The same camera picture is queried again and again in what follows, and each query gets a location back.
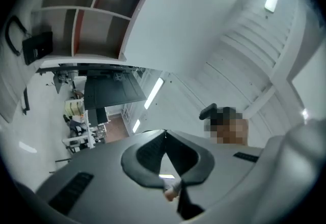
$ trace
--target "floor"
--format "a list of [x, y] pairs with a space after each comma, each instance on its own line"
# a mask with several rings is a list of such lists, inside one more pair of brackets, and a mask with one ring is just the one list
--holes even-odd
[[1, 154], [12, 177], [35, 191], [48, 178], [49, 172], [56, 171], [66, 162], [56, 160], [69, 158], [61, 139], [69, 135], [65, 124], [64, 102], [70, 97], [68, 85], [57, 94], [51, 84], [53, 74], [35, 74], [28, 84], [31, 110], [22, 113], [21, 99], [14, 120], [0, 136]]
[[109, 119], [109, 123], [105, 124], [106, 143], [115, 142], [129, 137], [127, 129], [122, 120], [121, 114], [109, 116], [108, 119]]

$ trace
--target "person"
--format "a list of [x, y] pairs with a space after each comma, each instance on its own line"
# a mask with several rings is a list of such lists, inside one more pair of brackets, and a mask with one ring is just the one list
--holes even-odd
[[[216, 117], [210, 118], [209, 128], [211, 137], [216, 138], [218, 144], [248, 145], [248, 120], [237, 113], [232, 107], [217, 109]], [[172, 187], [165, 191], [164, 195], [168, 201], [173, 201], [181, 191], [181, 180], [174, 182]]]
[[67, 118], [66, 115], [63, 115], [63, 119], [65, 120], [66, 124], [69, 126], [71, 133], [73, 133], [70, 135], [70, 137], [82, 135], [82, 133], [87, 131], [87, 127], [85, 123], [80, 123], [73, 120], [72, 116], [69, 116], [69, 118]]

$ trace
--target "gray plastic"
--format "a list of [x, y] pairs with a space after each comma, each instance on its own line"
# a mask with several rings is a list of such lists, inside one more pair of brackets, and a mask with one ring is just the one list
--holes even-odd
[[[126, 149], [147, 142], [153, 138], [151, 135], [158, 133], [138, 134], [86, 151], [51, 176], [37, 195], [49, 202], [83, 171], [93, 174], [94, 179], [68, 217], [82, 223], [182, 222], [161, 189], [138, 185], [121, 167], [121, 156]], [[204, 183], [186, 187], [191, 203], [204, 212], [184, 223], [279, 221], [309, 192], [326, 158], [326, 120], [311, 121], [285, 137], [273, 137], [263, 150], [212, 144], [204, 138], [174, 133], [207, 149], [215, 160]], [[236, 152], [259, 156], [259, 159], [256, 163], [242, 160], [233, 156]]]

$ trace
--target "cable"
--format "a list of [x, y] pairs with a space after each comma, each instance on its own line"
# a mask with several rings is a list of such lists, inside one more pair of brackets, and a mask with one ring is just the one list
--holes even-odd
[[20, 56], [21, 51], [18, 51], [15, 46], [13, 45], [13, 43], [11, 42], [11, 39], [9, 37], [9, 28], [11, 23], [14, 22], [18, 25], [18, 27], [20, 28], [20, 30], [24, 33], [24, 35], [29, 35], [29, 33], [27, 32], [27, 29], [23, 26], [23, 24], [21, 24], [19, 18], [14, 15], [11, 16], [10, 19], [8, 20], [7, 24], [6, 24], [6, 30], [5, 30], [5, 38], [7, 41], [8, 46], [10, 47], [10, 49], [12, 50], [12, 52], [16, 55], [16, 56]]

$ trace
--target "white wall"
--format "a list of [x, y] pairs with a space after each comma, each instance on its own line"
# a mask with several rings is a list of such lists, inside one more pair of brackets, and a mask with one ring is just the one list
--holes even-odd
[[137, 66], [177, 73], [201, 69], [235, 2], [146, 0], [126, 44], [127, 61], [137, 60]]
[[302, 44], [298, 53], [298, 56], [293, 64], [293, 67], [289, 73], [288, 80], [292, 81], [296, 75], [303, 69], [308, 63], [310, 58], [315, 54], [318, 46], [321, 44], [325, 37], [325, 28], [320, 27], [320, 17], [312, 9], [309, 2], [306, 5], [306, 27], [303, 36]]
[[123, 104], [108, 106], [105, 108], [108, 116], [117, 115], [122, 113]]
[[303, 70], [294, 78], [293, 85], [300, 95], [310, 118], [326, 117], [326, 40]]

